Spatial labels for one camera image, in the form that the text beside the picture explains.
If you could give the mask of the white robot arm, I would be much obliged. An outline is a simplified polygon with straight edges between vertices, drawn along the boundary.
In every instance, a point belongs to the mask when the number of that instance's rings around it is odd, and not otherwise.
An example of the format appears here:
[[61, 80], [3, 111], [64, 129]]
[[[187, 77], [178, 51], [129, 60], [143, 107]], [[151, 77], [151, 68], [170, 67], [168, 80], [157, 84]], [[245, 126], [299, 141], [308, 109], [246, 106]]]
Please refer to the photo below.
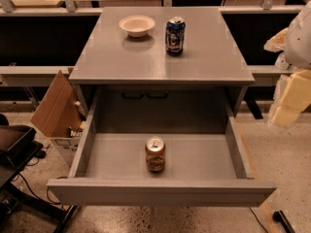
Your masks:
[[290, 76], [282, 75], [277, 82], [269, 111], [269, 127], [282, 131], [292, 126], [311, 105], [311, 1], [263, 48], [272, 52], [281, 50], [284, 61], [297, 68]]

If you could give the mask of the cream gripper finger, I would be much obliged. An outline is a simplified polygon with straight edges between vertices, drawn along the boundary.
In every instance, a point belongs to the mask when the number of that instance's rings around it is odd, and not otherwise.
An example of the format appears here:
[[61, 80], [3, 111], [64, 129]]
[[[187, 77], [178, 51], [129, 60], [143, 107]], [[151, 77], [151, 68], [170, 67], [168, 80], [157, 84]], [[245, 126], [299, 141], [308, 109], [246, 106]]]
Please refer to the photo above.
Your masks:
[[276, 35], [267, 40], [263, 48], [271, 52], [278, 52], [284, 50], [287, 33], [288, 33], [287, 28], [282, 29]]
[[271, 106], [271, 124], [290, 127], [311, 105], [311, 71], [298, 71], [282, 75], [277, 82]]

